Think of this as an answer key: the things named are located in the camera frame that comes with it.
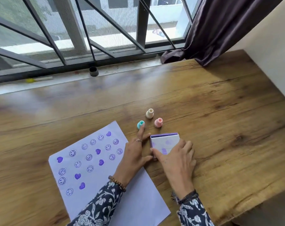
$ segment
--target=white wall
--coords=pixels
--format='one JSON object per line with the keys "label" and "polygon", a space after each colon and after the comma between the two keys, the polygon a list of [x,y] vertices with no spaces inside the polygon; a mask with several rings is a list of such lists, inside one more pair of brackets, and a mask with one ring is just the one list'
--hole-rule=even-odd
{"label": "white wall", "polygon": [[244,49],[285,95],[285,0],[230,50]]}

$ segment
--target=beaded bracelet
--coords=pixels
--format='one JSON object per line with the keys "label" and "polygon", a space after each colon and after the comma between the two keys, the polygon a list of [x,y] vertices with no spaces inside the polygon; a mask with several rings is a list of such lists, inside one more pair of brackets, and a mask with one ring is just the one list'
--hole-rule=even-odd
{"label": "beaded bracelet", "polygon": [[108,179],[111,181],[111,182],[114,182],[115,184],[117,184],[120,188],[121,188],[121,190],[123,191],[123,192],[126,192],[126,189],[125,189],[125,186],[122,184],[122,183],[120,183],[118,180],[116,180],[114,177],[112,177],[111,175],[108,177]]}

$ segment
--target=purple heart stamp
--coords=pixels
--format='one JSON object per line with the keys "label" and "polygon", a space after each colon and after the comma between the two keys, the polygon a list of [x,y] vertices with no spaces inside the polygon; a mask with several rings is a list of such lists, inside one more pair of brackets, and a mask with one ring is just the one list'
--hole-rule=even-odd
{"label": "purple heart stamp", "polygon": [[77,180],[78,180],[80,177],[81,177],[81,174],[75,174],[75,175],[74,175],[74,178],[77,179]]}
{"label": "purple heart stamp", "polygon": [[84,189],[84,188],[85,188],[85,183],[82,182],[81,185],[79,186],[79,189],[82,190],[82,189]]}
{"label": "purple heart stamp", "polygon": [[161,151],[164,155],[167,155],[167,150],[165,148],[162,148]]}
{"label": "purple heart stamp", "polygon": [[57,161],[58,161],[58,163],[61,163],[63,161],[63,157],[58,157]]}

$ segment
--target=floral print sleeve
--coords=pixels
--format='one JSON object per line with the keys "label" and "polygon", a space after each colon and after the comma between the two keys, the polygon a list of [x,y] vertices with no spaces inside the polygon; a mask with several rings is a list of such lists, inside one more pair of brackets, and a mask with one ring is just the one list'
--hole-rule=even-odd
{"label": "floral print sleeve", "polygon": [[176,202],[180,204],[180,210],[177,211],[177,215],[182,226],[214,226],[196,190],[181,201],[177,196],[173,196]]}
{"label": "floral print sleeve", "polygon": [[114,182],[107,182],[68,226],[107,226],[123,195]]}

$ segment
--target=small black cup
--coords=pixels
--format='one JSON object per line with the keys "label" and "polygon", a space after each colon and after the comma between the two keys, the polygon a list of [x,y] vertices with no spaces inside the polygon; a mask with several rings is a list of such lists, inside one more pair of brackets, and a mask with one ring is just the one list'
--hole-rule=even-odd
{"label": "small black cup", "polygon": [[99,70],[96,67],[89,68],[89,73],[92,77],[96,77],[99,75]]}

